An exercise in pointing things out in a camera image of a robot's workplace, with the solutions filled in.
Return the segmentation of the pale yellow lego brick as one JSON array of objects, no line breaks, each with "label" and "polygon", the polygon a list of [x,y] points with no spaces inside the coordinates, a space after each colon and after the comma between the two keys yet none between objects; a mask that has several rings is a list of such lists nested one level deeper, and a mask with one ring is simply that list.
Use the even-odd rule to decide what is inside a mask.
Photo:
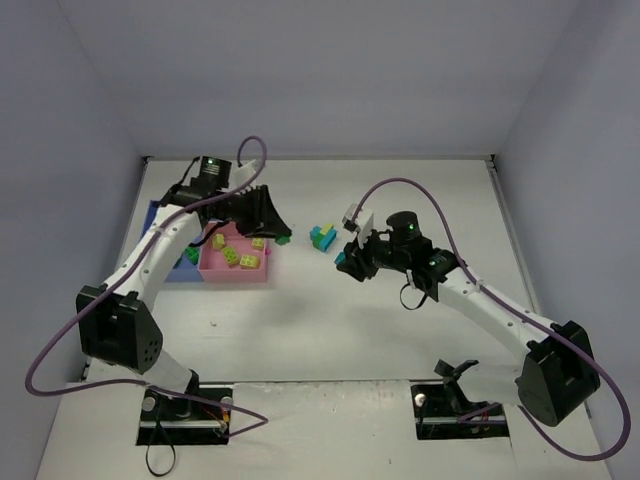
[{"label": "pale yellow lego brick", "polygon": [[252,248],[258,251],[264,251],[266,246],[266,240],[263,238],[254,238],[252,240]]}]

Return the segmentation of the small green lego brick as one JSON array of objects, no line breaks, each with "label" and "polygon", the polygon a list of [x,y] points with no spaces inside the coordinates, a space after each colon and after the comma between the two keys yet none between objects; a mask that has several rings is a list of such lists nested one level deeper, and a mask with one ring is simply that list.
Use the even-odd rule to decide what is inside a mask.
[{"label": "small green lego brick", "polygon": [[275,243],[279,246],[284,246],[291,241],[291,238],[288,236],[281,236],[275,240]]}]

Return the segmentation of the lime green lego brick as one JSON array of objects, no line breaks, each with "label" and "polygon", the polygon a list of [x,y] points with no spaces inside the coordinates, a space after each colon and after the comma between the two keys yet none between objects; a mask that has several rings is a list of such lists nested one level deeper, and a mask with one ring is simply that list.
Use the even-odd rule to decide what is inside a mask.
[{"label": "lime green lego brick", "polygon": [[237,253],[236,249],[233,246],[223,247],[220,250],[220,253],[223,256],[223,258],[225,260],[225,263],[229,267],[237,265],[240,262],[240,257],[238,256],[238,253]]}]

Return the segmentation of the yellow printed lego brick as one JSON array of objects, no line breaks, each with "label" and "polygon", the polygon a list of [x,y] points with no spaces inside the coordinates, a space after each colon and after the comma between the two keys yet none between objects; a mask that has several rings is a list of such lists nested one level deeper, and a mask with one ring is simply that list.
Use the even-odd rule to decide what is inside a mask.
[{"label": "yellow printed lego brick", "polygon": [[258,269],[261,265],[259,256],[244,254],[240,258],[239,265],[242,269]]}]

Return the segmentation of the green yellow teal lego cluster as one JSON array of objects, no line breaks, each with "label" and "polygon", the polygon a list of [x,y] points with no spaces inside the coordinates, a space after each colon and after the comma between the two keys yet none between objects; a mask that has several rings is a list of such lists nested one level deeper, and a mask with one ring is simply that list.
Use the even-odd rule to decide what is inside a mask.
[{"label": "green yellow teal lego cluster", "polygon": [[340,265],[346,258],[346,255],[344,252],[340,252],[337,257],[334,260],[334,264],[335,265]]}]

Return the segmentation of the dark green lego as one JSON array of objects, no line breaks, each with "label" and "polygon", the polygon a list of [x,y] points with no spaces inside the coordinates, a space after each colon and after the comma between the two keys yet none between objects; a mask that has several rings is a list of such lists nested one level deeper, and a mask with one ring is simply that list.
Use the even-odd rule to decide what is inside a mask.
[{"label": "dark green lego", "polygon": [[199,247],[187,247],[184,251],[184,254],[186,256],[186,258],[189,260],[189,262],[194,265],[197,266],[199,263],[199,259],[200,259],[200,248]]}]

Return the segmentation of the teal green lego stack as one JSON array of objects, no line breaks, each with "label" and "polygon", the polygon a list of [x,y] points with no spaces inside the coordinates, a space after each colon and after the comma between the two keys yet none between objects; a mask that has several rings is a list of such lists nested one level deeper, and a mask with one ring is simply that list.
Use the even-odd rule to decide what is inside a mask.
[{"label": "teal green lego stack", "polygon": [[337,239],[337,230],[333,223],[314,226],[309,232],[309,237],[314,249],[326,253]]}]

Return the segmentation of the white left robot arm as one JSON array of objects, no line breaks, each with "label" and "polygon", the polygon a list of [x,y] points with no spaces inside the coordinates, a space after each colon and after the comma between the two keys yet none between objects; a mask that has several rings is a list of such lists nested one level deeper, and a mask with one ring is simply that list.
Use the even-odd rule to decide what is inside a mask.
[{"label": "white left robot arm", "polygon": [[264,164],[252,160],[233,170],[228,161],[201,157],[188,184],[176,183],[158,201],[152,224],[124,263],[100,286],[76,297],[81,348],[85,355],[123,367],[149,386],[195,394],[198,375],[164,348],[152,316],[156,298],[184,250],[213,220],[230,221],[246,238],[288,236],[265,185],[253,180]]}]

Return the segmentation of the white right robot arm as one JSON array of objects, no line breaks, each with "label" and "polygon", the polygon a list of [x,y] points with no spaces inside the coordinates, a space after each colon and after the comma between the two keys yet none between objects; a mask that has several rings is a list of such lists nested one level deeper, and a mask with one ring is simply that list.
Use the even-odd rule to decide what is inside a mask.
[{"label": "white right robot arm", "polygon": [[512,355],[504,365],[439,361],[436,373],[465,400],[519,406],[555,427],[599,389],[590,340],[580,325],[538,315],[524,322],[526,309],[471,281],[453,252],[422,235],[415,213],[397,212],[387,218],[387,230],[378,231],[371,210],[351,206],[342,223],[355,237],[336,260],[339,271],[359,282],[381,269],[399,272],[407,286],[462,314]]}]

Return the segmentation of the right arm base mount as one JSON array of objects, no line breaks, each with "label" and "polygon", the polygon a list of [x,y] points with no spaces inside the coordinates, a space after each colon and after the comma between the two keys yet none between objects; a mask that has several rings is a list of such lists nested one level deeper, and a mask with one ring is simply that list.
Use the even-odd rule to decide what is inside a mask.
[{"label": "right arm base mount", "polygon": [[471,402],[457,388],[443,383],[410,387],[416,438],[419,441],[480,440],[510,436],[500,404]]}]

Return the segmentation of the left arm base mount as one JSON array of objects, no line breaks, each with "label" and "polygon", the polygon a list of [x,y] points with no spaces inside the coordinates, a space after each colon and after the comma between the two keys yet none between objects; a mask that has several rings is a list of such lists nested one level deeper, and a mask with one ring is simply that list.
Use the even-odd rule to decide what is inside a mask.
[{"label": "left arm base mount", "polygon": [[146,389],[141,403],[136,445],[227,445],[231,416],[228,407],[173,398]]}]

